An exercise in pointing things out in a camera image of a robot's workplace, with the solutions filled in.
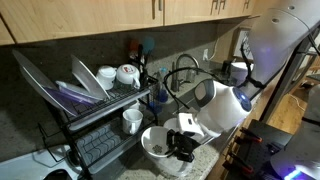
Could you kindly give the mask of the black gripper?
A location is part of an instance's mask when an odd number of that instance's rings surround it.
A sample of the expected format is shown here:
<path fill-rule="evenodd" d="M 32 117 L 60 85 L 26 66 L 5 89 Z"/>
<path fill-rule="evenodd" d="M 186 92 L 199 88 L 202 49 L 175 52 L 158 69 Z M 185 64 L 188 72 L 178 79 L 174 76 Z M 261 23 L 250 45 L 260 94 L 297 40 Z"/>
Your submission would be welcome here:
<path fill-rule="evenodd" d="M 175 156 L 180 161 L 191 163 L 194 160 L 193 151 L 200 146 L 196 140 L 170 129 L 167 132 L 165 152 L 167 158 Z"/>

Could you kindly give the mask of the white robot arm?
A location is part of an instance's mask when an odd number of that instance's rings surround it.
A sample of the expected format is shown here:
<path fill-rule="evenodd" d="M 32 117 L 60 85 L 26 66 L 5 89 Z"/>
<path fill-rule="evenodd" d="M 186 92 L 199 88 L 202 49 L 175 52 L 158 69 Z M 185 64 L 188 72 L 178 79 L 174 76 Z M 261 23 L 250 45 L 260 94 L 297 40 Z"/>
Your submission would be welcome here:
<path fill-rule="evenodd" d="M 206 136 L 241 123 L 251 112 L 251 99 L 281 71 L 297 45 L 320 24 L 320 0 L 277 0 L 254 22 L 247 36 L 253 62 L 247 65 L 246 80 L 228 86 L 213 78 L 194 89 L 200 111 L 180 113 L 177 132 L 167 132 L 166 157 L 192 162 L 193 151 Z"/>

